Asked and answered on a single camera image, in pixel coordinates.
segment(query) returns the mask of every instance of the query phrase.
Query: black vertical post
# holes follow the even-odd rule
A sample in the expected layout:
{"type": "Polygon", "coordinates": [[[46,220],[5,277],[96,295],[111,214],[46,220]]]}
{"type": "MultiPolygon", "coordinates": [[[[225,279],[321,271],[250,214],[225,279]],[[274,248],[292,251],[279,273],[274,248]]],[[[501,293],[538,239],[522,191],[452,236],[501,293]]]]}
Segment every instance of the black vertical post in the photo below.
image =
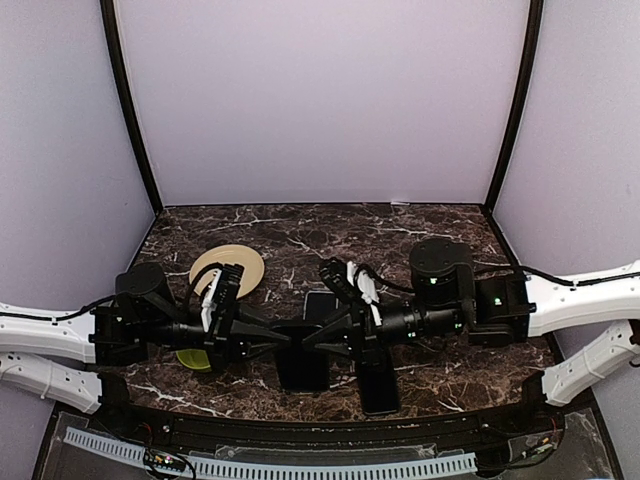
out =
{"type": "Polygon", "coordinates": [[[513,94],[513,102],[511,103],[511,111],[509,112],[509,120],[507,128],[504,132],[502,146],[496,168],[491,179],[491,186],[484,202],[485,208],[489,213],[498,202],[500,190],[504,183],[509,168],[509,160],[513,153],[513,147],[516,143],[520,121],[522,120],[522,112],[529,91],[529,82],[531,80],[531,72],[533,70],[533,62],[536,56],[536,47],[538,46],[538,36],[540,34],[540,24],[542,23],[542,7],[544,0],[531,0],[529,5],[529,19],[527,20],[527,31],[524,37],[524,46],[522,48],[522,58],[520,59],[520,70],[518,71],[518,80],[516,81],[516,89],[513,94]]]}
{"type": "Polygon", "coordinates": [[[102,9],[104,34],[107,39],[107,48],[109,49],[113,77],[116,82],[118,97],[120,98],[122,115],[124,116],[124,121],[127,125],[129,139],[131,141],[133,153],[136,157],[138,168],[140,169],[140,175],[142,176],[144,187],[147,191],[147,196],[149,197],[153,211],[157,215],[164,207],[162,205],[162,200],[160,199],[158,186],[153,178],[151,164],[149,163],[149,157],[144,147],[144,142],[142,141],[140,126],[138,125],[138,117],[136,116],[136,111],[133,106],[133,98],[131,96],[129,80],[127,79],[127,71],[124,65],[124,57],[122,56],[120,36],[118,35],[118,22],[116,19],[113,0],[100,0],[100,8],[102,9]]]}

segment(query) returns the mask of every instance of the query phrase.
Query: yellow bowl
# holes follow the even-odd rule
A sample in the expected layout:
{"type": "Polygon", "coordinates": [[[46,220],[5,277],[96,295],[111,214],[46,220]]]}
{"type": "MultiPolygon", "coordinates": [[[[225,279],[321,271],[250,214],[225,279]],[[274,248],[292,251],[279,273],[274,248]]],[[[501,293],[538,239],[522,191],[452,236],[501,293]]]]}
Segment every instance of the yellow bowl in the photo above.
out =
{"type": "Polygon", "coordinates": [[[181,364],[191,370],[202,373],[211,371],[209,358],[207,358],[207,352],[204,350],[179,350],[176,352],[176,357],[178,357],[181,364]]]}

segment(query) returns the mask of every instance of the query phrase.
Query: white wall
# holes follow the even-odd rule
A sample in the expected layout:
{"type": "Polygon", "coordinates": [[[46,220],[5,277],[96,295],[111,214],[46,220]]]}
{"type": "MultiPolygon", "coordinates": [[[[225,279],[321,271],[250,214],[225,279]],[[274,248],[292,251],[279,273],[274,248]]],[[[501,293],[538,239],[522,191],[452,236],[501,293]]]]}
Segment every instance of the white wall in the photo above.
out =
{"type": "MultiPolygon", "coordinates": [[[[555,274],[640,258],[640,3],[545,4],[514,157],[496,215],[521,261],[555,274]]],[[[605,326],[558,335],[566,355],[605,326]]],[[[595,393],[625,475],[640,478],[640,378],[595,393]]]]}
{"type": "MultiPolygon", "coordinates": [[[[152,220],[97,1],[0,1],[0,299],[113,290],[152,220]]],[[[0,479],[31,478],[51,404],[0,385],[0,479]]]]}
{"type": "Polygon", "coordinates": [[[120,0],[175,204],[482,202],[526,0],[120,0]]]}

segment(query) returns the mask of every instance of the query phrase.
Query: brown marble surface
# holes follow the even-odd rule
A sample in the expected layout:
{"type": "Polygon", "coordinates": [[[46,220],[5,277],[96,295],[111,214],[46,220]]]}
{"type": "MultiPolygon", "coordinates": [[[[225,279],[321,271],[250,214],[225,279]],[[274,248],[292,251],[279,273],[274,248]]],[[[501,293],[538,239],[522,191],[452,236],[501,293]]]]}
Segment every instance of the brown marble surface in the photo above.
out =
{"type": "MultiPolygon", "coordinates": [[[[479,268],[506,259],[484,217],[464,205],[261,205],[178,207],[163,212],[137,262],[160,262],[177,296],[186,290],[192,263],[206,250],[248,245],[266,265],[262,283],[245,301],[269,316],[300,317],[306,292],[322,288],[321,258],[372,265],[384,277],[409,285],[412,245],[429,237],[471,245],[479,268]]],[[[395,293],[382,289],[382,300],[395,293]]],[[[477,410],[518,401],[522,380],[553,364],[543,339],[502,349],[469,346],[466,336],[394,347],[402,410],[411,418],[477,410]]],[[[159,350],[148,362],[119,369],[133,401],[166,410],[230,418],[282,421],[362,420],[349,363],[334,361],[331,388],[314,395],[280,390],[271,357],[233,365],[222,375],[183,367],[159,350]]]]}

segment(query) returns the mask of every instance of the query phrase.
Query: beige plate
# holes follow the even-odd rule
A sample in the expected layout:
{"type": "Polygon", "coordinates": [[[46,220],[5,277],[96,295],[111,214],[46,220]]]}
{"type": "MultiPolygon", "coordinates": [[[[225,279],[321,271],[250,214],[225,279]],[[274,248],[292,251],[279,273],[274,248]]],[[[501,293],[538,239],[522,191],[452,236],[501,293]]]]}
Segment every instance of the beige plate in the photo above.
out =
{"type": "MultiPolygon", "coordinates": [[[[264,261],[253,248],[244,245],[223,245],[208,250],[200,255],[189,272],[189,282],[192,282],[200,270],[212,263],[238,264],[244,267],[238,298],[242,298],[258,286],[264,276],[264,261]]],[[[200,295],[202,290],[211,283],[215,272],[208,272],[196,285],[195,292],[200,295]]]]}

